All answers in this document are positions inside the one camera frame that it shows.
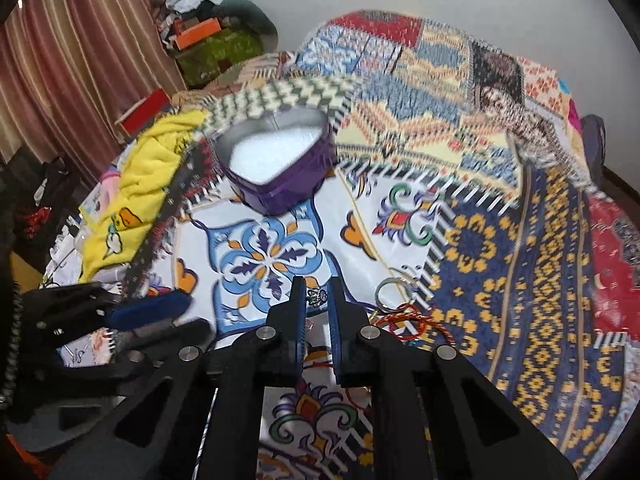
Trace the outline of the scattered papers and booklets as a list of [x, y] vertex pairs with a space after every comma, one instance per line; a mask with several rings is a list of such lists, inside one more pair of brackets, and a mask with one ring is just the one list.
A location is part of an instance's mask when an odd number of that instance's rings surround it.
[[[82, 252], [87, 238], [96, 230], [102, 212], [115, 197], [120, 172], [111, 168], [80, 202], [77, 211], [68, 214], [62, 230], [50, 249], [50, 261], [44, 271], [41, 288], [75, 285], [82, 274]], [[104, 365], [111, 361], [117, 347], [114, 330], [99, 328], [58, 349], [67, 367]]]

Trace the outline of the yellow duck towel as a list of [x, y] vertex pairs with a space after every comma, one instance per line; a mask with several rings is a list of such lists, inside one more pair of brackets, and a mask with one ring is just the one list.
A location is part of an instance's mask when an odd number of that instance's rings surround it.
[[81, 283], [134, 258], [206, 116], [202, 110], [169, 114], [138, 135], [120, 170], [115, 197], [85, 242]]

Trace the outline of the colourful patchwork bedspread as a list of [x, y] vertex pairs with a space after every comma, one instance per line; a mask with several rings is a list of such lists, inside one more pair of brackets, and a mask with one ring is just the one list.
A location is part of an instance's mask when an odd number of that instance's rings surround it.
[[262, 325], [306, 282], [302, 380], [269, 388], [259, 479], [369, 479], [371, 398], [332, 370], [328, 292], [412, 350], [452, 344], [582, 479], [639, 467], [639, 232], [587, 164], [586, 124], [557, 73], [425, 18], [356, 11], [321, 24], [298, 77], [192, 108], [215, 145], [283, 105], [334, 121], [337, 161], [284, 214], [216, 172], [175, 192], [145, 290], [180, 288], [213, 346]]

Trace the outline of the red and white box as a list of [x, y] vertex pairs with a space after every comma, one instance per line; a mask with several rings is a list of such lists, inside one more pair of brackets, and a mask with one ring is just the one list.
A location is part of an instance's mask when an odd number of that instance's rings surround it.
[[115, 126], [122, 130], [126, 136], [133, 138], [144, 129], [149, 128], [155, 119], [168, 112], [171, 102], [164, 89], [158, 88], [145, 98], [138, 101], [122, 116], [120, 116]]

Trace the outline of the green patterned storage box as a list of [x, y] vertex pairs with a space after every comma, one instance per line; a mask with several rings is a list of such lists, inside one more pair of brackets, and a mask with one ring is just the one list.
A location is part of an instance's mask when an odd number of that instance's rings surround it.
[[175, 55], [188, 88], [202, 88], [235, 64], [262, 55], [262, 40], [245, 28], [225, 28]]

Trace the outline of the striped brown curtain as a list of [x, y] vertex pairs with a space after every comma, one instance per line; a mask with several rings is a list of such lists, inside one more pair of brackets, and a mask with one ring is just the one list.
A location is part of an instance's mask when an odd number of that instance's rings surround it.
[[184, 87], [157, 25], [165, 0], [21, 0], [1, 24], [1, 157], [67, 156], [94, 182], [122, 148], [117, 119]]

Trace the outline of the brown striped patchwork blanket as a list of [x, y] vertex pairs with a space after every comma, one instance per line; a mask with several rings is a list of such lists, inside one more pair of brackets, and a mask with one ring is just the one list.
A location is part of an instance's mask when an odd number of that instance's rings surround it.
[[293, 51], [279, 51], [250, 58], [233, 65], [206, 84], [202, 90], [186, 90], [175, 93], [170, 104], [178, 110], [206, 107], [209, 101], [221, 99], [245, 89], [256, 89], [273, 79], [293, 78], [303, 75], [295, 61]]

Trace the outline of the orange box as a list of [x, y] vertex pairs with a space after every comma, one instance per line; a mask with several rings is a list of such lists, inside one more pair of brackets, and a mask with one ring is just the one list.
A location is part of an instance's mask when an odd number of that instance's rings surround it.
[[176, 48], [180, 51], [186, 50], [188, 47], [192, 47], [194, 44], [216, 35], [220, 31], [219, 21], [216, 18], [209, 18], [180, 32], [175, 39]]

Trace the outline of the dark green bag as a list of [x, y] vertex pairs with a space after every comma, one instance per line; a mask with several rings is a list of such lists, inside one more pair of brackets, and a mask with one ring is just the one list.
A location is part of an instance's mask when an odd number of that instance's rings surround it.
[[214, 18], [235, 18], [242, 22], [259, 37], [265, 52], [278, 50], [279, 35], [276, 25], [250, 0], [224, 0], [218, 6], [213, 6], [212, 14]]

